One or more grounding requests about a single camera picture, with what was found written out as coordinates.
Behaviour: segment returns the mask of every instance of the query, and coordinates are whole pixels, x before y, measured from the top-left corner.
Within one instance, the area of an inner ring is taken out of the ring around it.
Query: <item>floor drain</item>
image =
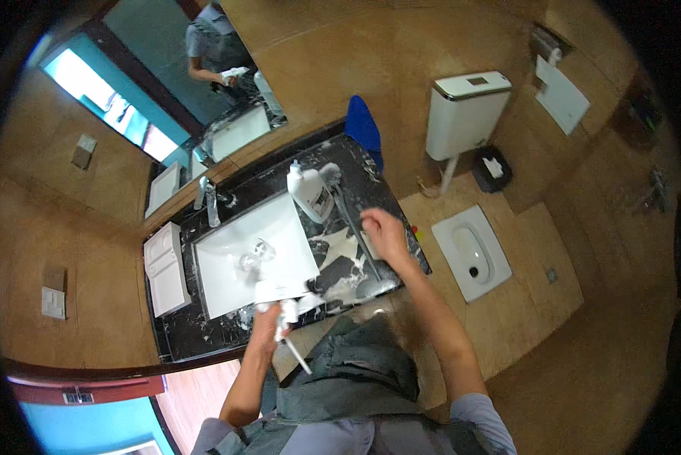
[[[554,268],[548,268],[547,276],[548,276],[548,283],[550,283],[550,284],[553,284],[555,281],[558,280],[558,272],[555,271]]]

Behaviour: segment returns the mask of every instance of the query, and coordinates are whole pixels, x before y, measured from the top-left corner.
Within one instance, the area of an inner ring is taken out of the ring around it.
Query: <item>red object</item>
[[[14,398],[44,405],[89,405],[152,397],[165,391],[163,377],[124,379],[100,382],[44,382],[8,377]],[[90,394],[91,402],[66,403],[64,393]]]

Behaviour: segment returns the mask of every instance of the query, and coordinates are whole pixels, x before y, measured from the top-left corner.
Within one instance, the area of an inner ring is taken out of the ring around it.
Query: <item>person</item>
[[[217,0],[209,2],[186,29],[189,77],[211,82],[211,89],[234,100],[257,94],[252,77],[257,68],[249,51]],[[225,80],[222,71],[245,66],[239,79]]]
[[[385,316],[357,325],[338,317],[308,355],[313,375],[277,389],[276,409],[257,419],[276,348],[278,304],[257,313],[244,361],[218,419],[202,423],[200,453],[517,453],[492,405],[467,333],[418,262],[403,223],[380,208],[361,213],[381,259],[403,280],[431,342],[451,403],[451,423],[425,417],[413,403],[413,360],[393,341]]]

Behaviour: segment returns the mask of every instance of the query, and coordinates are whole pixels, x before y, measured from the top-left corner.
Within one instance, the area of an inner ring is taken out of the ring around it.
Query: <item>white water tank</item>
[[[441,161],[486,144],[511,90],[497,71],[434,81],[426,153]]]

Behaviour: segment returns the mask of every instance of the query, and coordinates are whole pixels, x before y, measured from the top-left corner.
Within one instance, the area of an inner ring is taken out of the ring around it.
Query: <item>blue towel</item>
[[[345,134],[351,136],[368,151],[376,163],[378,172],[383,172],[383,157],[381,156],[381,134],[376,122],[373,121],[371,111],[368,110],[363,98],[353,95],[348,104],[348,117],[345,120]]]

